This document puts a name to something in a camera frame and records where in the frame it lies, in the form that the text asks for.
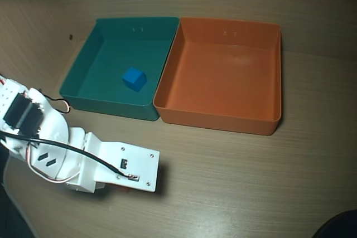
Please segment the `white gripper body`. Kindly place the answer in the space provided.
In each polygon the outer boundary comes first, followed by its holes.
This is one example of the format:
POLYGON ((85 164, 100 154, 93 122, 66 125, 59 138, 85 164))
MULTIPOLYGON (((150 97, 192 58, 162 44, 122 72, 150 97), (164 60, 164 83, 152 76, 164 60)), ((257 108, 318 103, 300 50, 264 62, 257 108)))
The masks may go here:
MULTIPOLYGON (((75 148, 85 150, 87 134, 79 127, 69 129, 69 144, 75 148)), ((60 179, 76 176, 65 182, 65 186, 74 191, 94 193, 105 187, 105 183, 94 181, 97 163, 76 152, 68 150, 60 169, 60 179)))

